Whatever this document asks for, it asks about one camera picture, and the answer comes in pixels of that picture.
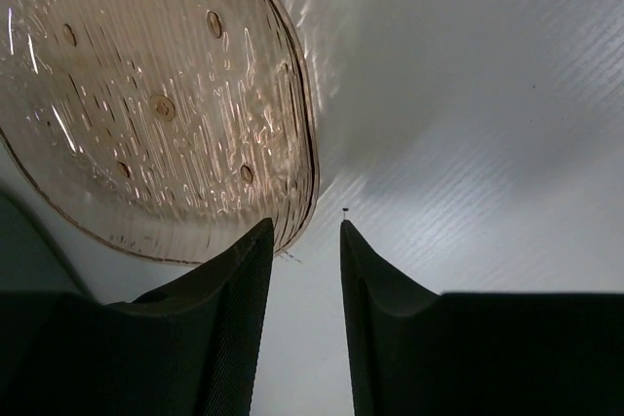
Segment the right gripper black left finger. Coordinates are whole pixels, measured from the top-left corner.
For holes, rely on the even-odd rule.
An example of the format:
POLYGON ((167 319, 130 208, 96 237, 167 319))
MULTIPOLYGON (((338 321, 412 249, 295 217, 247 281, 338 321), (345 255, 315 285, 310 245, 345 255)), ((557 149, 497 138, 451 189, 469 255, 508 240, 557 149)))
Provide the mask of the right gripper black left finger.
POLYGON ((222 254, 132 302, 1 296, 5 415, 246 415, 273 262, 258 222, 222 254))

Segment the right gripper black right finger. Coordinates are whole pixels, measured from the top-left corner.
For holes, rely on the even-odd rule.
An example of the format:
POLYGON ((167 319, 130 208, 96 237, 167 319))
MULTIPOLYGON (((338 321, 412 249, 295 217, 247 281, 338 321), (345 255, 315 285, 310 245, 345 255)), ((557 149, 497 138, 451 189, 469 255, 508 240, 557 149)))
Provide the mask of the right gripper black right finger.
POLYGON ((623 298, 443 293, 340 226, 358 415, 619 415, 623 298))

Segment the amber dotted glass plate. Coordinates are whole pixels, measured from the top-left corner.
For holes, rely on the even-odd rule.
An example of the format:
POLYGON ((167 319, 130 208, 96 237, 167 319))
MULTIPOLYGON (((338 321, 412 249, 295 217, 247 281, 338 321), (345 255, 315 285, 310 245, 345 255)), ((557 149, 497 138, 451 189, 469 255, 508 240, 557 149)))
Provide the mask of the amber dotted glass plate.
POLYGON ((1 139, 93 239, 197 265, 270 219, 303 233, 319 164, 281 0, 1 0, 1 139))

